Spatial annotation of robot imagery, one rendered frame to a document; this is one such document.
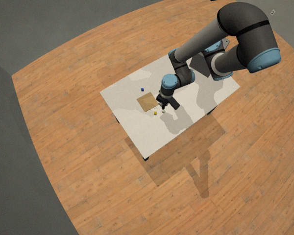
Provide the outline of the tan flat mat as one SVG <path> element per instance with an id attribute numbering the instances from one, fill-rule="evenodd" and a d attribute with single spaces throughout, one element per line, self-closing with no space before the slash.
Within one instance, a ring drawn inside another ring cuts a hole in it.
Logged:
<path id="1" fill-rule="evenodd" d="M 154 108 L 155 106 L 159 105 L 157 100 L 154 98 L 151 92 L 145 94 L 144 96 L 137 99 L 139 104 L 141 105 L 144 112 Z"/>

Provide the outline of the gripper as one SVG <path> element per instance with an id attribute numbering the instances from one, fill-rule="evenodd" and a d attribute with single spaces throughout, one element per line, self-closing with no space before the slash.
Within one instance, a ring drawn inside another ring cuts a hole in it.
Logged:
<path id="1" fill-rule="evenodd" d="M 166 98 L 161 97 L 160 94 L 156 97 L 156 100 L 159 102 L 158 104 L 162 107 L 162 110 L 164 110 L 165 106 L 169 104 L 165 99 Z"/>

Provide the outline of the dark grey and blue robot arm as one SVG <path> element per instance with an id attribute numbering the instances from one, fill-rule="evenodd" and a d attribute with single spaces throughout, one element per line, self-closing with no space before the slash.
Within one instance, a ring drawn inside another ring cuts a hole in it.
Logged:
<path id="1" fill-rule="evenodd" d="M 236 36 L 238 44 L 225 52 L 222 39 L 227 36 Z M 266 14 L 250 3 L 229 3 L 201 31 L 168 53 L 176 74 L 163 77 L 160 95 L 175 110 L 180 104 L 173 98 L 174 90 L 195 81 L 195 73 L 186 61 L 200 52 L 215 81 L 231 77 L 233 71 L 248 69 L 254 73 L 281 61 L 280 49 Z"/>

